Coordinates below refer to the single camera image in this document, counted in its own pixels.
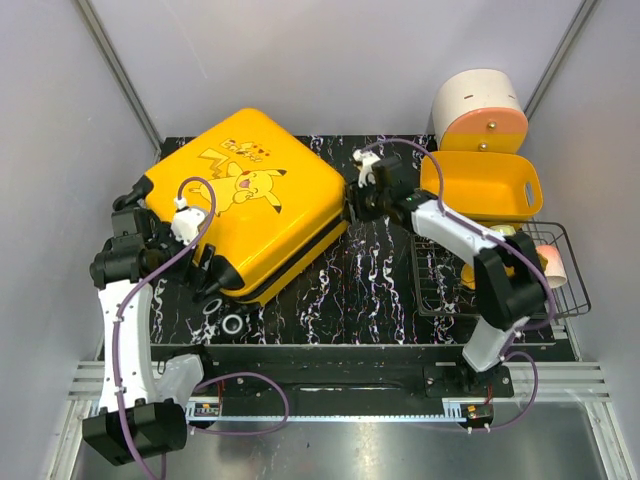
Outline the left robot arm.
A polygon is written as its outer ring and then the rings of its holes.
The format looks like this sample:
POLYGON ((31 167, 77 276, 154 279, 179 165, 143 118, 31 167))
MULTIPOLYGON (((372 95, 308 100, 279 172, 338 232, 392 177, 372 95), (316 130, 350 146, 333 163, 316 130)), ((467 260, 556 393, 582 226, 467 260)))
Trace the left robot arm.
POLYGON ((149 320, 153 281, 188 269, 210 214, 183 206, 171 222, 130 206, 111 216, 113 235, 95 256, 90 275, 104 323, 104 375, 97 412, 84 420, 85 442, 115 466, 164 455, 186 444, 191 394, 215 386, 203 348, 190 347, 153 374, 149 320))

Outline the yellow Pikachu suitcase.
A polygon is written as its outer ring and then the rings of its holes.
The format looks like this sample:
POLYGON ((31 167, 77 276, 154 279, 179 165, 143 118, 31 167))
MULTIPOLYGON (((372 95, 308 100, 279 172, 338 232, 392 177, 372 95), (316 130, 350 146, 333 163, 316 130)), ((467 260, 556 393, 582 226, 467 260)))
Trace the yellow Pikachu suitcase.
POLYGON ((117 199, 115 212, 139 206, 171 222, 174 199, 211 212, 194 246, 216 249, 216 294, 230 305, 224 335, 237 337, 244 316, 264 307, 347 228, 345 180, 329 163, 266 114, 244 108, 147 170, 117 199))

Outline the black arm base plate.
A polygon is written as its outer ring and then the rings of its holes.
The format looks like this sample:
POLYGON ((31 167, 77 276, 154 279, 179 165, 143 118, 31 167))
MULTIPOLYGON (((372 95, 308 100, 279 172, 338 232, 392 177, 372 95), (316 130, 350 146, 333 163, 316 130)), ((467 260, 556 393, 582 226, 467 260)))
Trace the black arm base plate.
POLYGON ((389 387, 431 398, 514 396, 506 366, 475 373, 460 346, 435 345, 154 345, 152 358, 204 353, 218 373, 261 372, 283 386, 389 387))

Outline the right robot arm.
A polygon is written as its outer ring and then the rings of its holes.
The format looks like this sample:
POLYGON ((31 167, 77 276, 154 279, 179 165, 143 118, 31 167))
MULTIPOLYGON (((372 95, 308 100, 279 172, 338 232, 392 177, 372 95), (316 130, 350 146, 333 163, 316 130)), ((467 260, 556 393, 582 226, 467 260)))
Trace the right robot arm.
POLYGON ((396 157, 358 150, 353 161, 359 176, 346 188, 351 220, 388 217, 471 266, 478 320, 445 380, 463 395, 480 394, 531 317, 541 311, 549 320, 556 315, 533 240, 522 232, 504 236, 454 211, 441 194, 417 188, 396 157))

